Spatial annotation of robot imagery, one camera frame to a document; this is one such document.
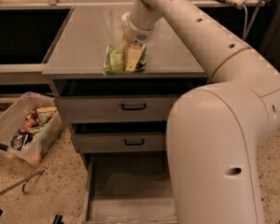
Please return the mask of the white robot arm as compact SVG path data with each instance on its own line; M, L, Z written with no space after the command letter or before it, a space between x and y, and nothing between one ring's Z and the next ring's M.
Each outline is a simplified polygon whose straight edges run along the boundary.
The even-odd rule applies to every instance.
M165 19L210 79L173 105L166 148L178 224L264 224L258 146L280 127L280 73L188 0L135 0L129 42Z

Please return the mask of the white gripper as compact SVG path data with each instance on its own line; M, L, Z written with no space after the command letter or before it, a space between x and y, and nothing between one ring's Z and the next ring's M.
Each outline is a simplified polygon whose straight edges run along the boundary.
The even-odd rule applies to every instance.
M120 42L120 51L124 52L126 50L125 72L132 73L135 71L143 53L142 47L139 44L146 44L151 37L155 19L149 14L134 15L131 12L124 13L121 18L124 35Z

